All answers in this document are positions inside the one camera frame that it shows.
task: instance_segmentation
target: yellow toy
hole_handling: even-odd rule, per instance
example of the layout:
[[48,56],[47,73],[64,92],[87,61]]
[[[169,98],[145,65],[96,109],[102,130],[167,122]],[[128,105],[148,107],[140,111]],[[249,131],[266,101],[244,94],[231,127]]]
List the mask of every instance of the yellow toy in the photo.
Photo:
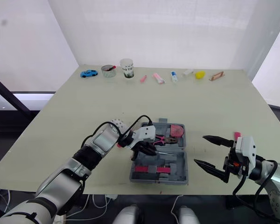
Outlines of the yellow toy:
[[195,74],[195,76],[196,76],[197,79],[203,78],[204,75],[205,75],[205,71],[198,71],[198,72],[196,72],[196,74]]

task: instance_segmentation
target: gray floor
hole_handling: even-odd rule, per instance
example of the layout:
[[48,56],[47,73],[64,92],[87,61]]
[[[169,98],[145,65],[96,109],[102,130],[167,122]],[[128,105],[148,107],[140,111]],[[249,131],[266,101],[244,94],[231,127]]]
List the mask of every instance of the gray floor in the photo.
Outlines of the gray floor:
[[[10,149],[13,143],[16,141],[18,136],[0,137],[0,160]],[[0,193],[7,198],[7,191],[0,190]],[[126,206],[131,204],[136,204],[142,210],[146,224],[173,224],[175,223],[173,216],[170,214],[171,207],[176,196],[119,196],[115,201],[111,201],[108,205],[106,214],[95,220],[91,221],[68,221],[69,224],[111,224],[116,215]],[[18,205],[20,202],[33,198],[33,193],[29,192],[19,192],[12,191],[11,193],[11,203],[10,208]],[[104,205],[104,197],[96,196],[96,204],[102,206]],[[74,208],[69,212],[73,213],[80,210],[83,207],[86,200],[86,196],[83,196],[79,201],[79,206],[74,206]],[[176,204],[176,209],[180,206],[185,205],[192,208],[200,220],[201,224],[269,224],[274,223],[269,220],[261,219],[257,217],[253,211],[250,209],[239,206],[234,209],[228,210],[225,206],[226,197],[225,196],[184,196],[178,199]],[[0,198],[0,210],[5,209],[5,203]],[[267,200],[259,203],[259,208],[265,212],[271,213],[271,209]],[[104,212],[104,209],[97,209],[94,207],[92,200],[89,200],[88,207],[71,218],[91,218],[99,216]]]

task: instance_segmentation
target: black cable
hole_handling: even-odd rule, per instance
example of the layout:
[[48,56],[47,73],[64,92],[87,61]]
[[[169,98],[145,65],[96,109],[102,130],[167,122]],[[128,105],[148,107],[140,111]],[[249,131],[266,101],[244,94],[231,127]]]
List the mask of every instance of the black cable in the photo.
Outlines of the black cable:
[[272,171],[270,172],[270,174],[265,179],[265,181],[263,181],[263,183],[260,185],[260,187],[258,188],[258,190],[255,193],[254,200],[253,200],[253,207],[254,207],[255,212],[256,212],[257,215],[258,215],[258,210],[257,210],[257,199],[258,199],[258,196],[259,196],[260,192],[262,191],[262,189],[271,180],[272,176],[274,175],[274,173],[276,172],[277,167],[278,167],[278,163],[275,160],[268,160],[268,161],[272,162],[274,164],[274,167],[273,167]]
[[95,131],[93,132],[92,135],[87,136],[87,137],[83,140],[82,145],[81,145],[81,148],[84,146],[84,144],[85,144],[85,142],[86,142],[87,139],[89,139],[90,137],[92,137],[93,135],[95,135],[96,132],[97,132],[103,125],[106,125],[106,124],[112,125],[112,126],[115,127],[115,129],[118,131],[119,137],[118,137],[118,139],[117,139],[117,141],[116,141],[116,142],[118,142],[118,140],[122,137],[122,134],[121,134],[121,132],[120,132],[120,129],[119,129],[114,123],[112,123],[112,122],[110,122],[110,121],[106,121],[106,122],[100,124],[100,125],[97,127],[97,129],[95,129]]
[[234,197],[236,197],[244,206],[246,206],[246,207],[248,207],[249,209],[253,210],[259,217],[261,217],[261,218],[269,218],[269,219],[272,219],[272,220],[274,220],[274,221],[280,223],[280,219],[275,218],[275,217],[273,217],[273,216],[270,216],[270,215],[268,215],[268,214],[266,214],[266,213],[264,213],[264,212],[262,212],[262,211],[260,211],[260,210],[257,210],[257,211],[256,211],[255,208],[254,208],[253,206],[251,206],[250,204],[248,204],[248,203],[245,202],[244,200],[240,199],[240,198],[236,195],[236,193],[237,193],[237,192],[242,188],[242,186],[244,185],[244,183],[245,183],[245,181],[246,181],[246,178],[247,178],[246,175],[243,175],[243,176],[242,176],[242,179],[241,179],[240,183],[239,183],[238,186],[234,189],[232,195],[233,195]]
[[148,119],[148,125],[152,125],[153,124],[153,122],[151,121],[151,119],[147,116],[147,115],[141,115],[140,117],[138,117],[137,119],[136,119],[136,121],[126,130],[126,132],[124,132],[123,134],[122,134],[122,137],[124,137],[131,129],[132,129],[132,127],[134,127],[134,125],[141,119],[141,118],[143,118],[143,117],[146,117],[147,119]]

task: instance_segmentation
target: gray toolbox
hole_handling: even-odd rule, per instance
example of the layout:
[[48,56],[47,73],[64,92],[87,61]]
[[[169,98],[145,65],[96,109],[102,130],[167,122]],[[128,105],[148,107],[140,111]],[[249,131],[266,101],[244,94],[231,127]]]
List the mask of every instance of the gray toolbox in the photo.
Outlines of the gray toolbox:
[[166,138],[171,137],[171,125],[181,126],[184,130],[183,135],[177,138],[177,143],[162,146],[155,145],[155,147],[157,151],[173,154],[173,156],[164,154],[149,156],[139,152],[138,157],[132,163],[130,172],[131,182],[173,185],[188,184],[188,159],[187,153],[184,151],[186,147],[185,126],[183,124],[167,123],[167,119],[160,118],[158,123],[154,123],[155,134]]

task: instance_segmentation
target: blue toy car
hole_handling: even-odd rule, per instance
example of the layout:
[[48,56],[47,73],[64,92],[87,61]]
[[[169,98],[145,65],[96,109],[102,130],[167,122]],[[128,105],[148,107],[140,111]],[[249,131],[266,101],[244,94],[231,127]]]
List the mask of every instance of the blue toy car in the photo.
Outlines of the blue toy car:
[[81,78],[86,78],[86,77],[91,77],[91,76],[97,76],[98,71],[95,70],[87,70],[87,71],[82,71],[80,74]]

